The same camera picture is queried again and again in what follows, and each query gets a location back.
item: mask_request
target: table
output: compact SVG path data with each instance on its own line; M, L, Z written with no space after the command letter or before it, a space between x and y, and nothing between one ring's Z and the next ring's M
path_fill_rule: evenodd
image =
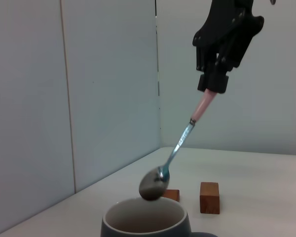
M0 237L97 237L103 213L139 196L143 175L162 164L161 148ZM296 237L296 156L183 148L170 166L170 189L179 189L193 231L219 237ZM201 182L218 182L221 214L201 214Z

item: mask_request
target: pink spoon grip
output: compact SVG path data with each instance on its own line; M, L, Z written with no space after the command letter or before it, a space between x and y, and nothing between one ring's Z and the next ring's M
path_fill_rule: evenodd
M216 95L217 93L206 89L202 99L200 100L194 113L192 114L191 119L197 122L202 117L203 113L205 112L205 110L207 109L207 107L209 106L209 104L212 102L212 100L215 98Z

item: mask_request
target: small wooden cube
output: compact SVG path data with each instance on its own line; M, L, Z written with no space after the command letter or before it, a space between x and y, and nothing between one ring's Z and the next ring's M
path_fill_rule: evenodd
M204 214L220 213L220 198L218 183L201 183L200 208Z
M180 191L167 189L166 192L163 194L163 197L172 199L174 201L180 201Z

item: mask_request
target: white wall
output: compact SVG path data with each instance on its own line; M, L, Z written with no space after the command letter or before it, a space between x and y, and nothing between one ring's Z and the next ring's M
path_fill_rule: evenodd
M59 1L0 0L0 232L73 193Z
M154 0L65 0L78 191L160 146Z
M161 139L177 143L202 93L192 39L211 0L157 0ZM265 24L185 146L296 154L296 0L255 0Z

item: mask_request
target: robotic hand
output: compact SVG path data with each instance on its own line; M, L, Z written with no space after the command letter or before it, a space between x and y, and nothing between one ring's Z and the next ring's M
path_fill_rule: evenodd
M196 32L196 69L203 72L198 90L225 93L227 72L237 68L253 38L264 25L252 15L253 0L213 0L204 26Z

